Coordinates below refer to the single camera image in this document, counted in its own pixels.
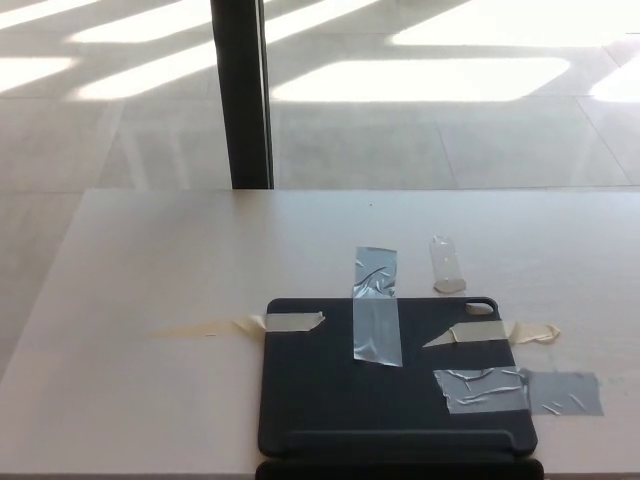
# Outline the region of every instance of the table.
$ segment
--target table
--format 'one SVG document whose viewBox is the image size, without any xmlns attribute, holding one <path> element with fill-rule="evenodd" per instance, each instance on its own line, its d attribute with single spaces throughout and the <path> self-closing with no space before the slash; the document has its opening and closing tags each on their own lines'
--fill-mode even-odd
<svg viewBox="0 0 640 480">
<path fill-rule="evenodd" d="M 251 478 L 260 346 L 152 334 L 350 296 L 356 246 L 432 296 L 434 234 L 467 294 L 561 328 L 519 364 L 602 383 L 604 417 L 535 417 L 548 476 L 640 474 L 640 194 L 546 191 L 86 193 L 0 384 L 0 472 Z"/>
</svg>

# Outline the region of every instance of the clear tape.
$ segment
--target clear tape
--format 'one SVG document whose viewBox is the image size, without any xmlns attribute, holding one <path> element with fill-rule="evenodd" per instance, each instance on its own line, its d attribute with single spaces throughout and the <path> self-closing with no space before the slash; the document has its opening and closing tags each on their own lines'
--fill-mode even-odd
<svg viewBox="0 0 640 480">
<path fill-rule="evenodd" d="M 431 262 L 435 275 L 435 288 L 440 293 L 457 293 L 467 288 L 467 282 L 462 278 L 458 254 L 453 240 L 449 237 L 434 236 L 431 245 Z"/>
<path fill-rule="evenodd" d="M 529 409 L 533 415 L 604 415 L 593 373 L 516 366 L 433 372 L 451 414 Z"/>
<path fill-rule="evenodd" d="M 395 298 L 397 252 L 358 247 L 353 286 L 353 358 L 402 366 Z"/>
</svg>

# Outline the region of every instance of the glass pane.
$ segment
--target glass pane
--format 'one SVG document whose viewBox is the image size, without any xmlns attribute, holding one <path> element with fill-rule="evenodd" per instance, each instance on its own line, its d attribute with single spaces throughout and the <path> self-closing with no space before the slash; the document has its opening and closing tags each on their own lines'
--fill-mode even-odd
<svg viewBox="0 0 640 480">
<path fill-rule="evenodd" d="M 279 188 L 640 180 L 640 3 L 271 0 Z"/>
</svg>

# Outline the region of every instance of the black tablet case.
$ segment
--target black tablet case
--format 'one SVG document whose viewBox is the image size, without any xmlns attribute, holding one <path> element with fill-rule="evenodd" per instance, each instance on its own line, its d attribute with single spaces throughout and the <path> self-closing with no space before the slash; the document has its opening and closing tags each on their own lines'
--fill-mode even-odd
<svg viewBox="0 0 640 480">
<path fill-rule="evenodd" d="M 485 303 L 488 315 L 467 313 Z M 352 299 L 277 299 L 267 313 L 322 311 L 309 332 L 267 333 L 258 446 L 269 457 L 525 456 L 537 437 L 527 410 L 451 415 L 434 370 L 514 365 L 507 340 L 422 348 L 458 322 L 498 320 L 488 298 L 398 299 L 403 366 L 353 359 Z"/>
</svg>

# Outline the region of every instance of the masking tape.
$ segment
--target masking tape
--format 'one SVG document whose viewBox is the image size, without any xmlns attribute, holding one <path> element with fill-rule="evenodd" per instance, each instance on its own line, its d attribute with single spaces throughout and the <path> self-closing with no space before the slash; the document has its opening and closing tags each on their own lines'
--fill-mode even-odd
<svg viewBox="0 0 640 480">
<path fill-rule="evenodd" d="M 269 313 L 266 316 L 246 315 L 233 320 L 194 325 L 191 327 L 162 330 L 153 336 L 158 338 L 202 338 L 222 335 L 245 335 L 262 340 L 265 332 L 308 332 L 324 321 L 317 313 Z"/>
<path fill-rule="evenodd" d="M 463 342 L 509 340 L 511 345 L 538 342 L 553 343 L 560 335 L 554 325 L 536 325 L 521 322 L 504 323 L 499 320 L 456 323 L 439 337 L 427 342 L 425 347 Z"/>
</svg>

